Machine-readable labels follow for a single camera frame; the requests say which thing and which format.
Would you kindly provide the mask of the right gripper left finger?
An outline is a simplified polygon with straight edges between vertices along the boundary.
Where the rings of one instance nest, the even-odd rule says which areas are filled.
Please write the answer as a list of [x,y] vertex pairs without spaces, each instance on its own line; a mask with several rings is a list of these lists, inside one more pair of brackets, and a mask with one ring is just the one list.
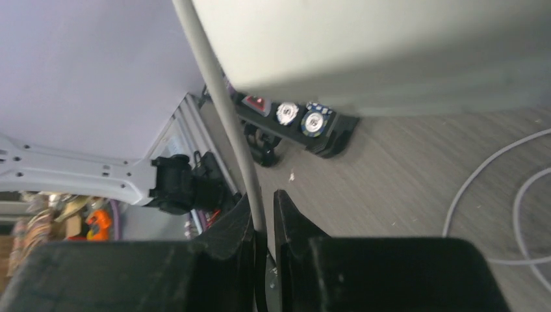
[[242,198],[193,240],[51,242],[1,297],[2,311],[251,311],[253,226]]

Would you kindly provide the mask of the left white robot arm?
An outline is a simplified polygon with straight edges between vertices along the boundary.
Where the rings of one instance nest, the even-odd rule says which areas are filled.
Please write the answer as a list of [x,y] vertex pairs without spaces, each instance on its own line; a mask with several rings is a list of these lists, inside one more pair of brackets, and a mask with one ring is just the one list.
[[225,200],[222,178],[193,168],[186,155],[105,159],[59,151],[1,135],[1,190],[97,196],[183,215],[213,211]]

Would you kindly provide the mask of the white grey angular headphones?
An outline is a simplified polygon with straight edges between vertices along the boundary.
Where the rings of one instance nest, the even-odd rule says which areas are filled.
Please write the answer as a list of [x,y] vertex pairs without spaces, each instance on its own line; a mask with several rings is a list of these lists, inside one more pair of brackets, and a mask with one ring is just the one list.
[[550,104],[549,1],[195,1],[239,91],[360,116]]

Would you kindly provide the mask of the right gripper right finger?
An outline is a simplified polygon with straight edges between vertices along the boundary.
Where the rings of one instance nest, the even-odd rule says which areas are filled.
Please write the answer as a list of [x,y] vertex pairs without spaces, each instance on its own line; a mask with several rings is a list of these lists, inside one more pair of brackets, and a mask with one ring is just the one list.
[[509,311],[470,242],[438,237],[331,237],[284,190],[274,193],[283,311]]

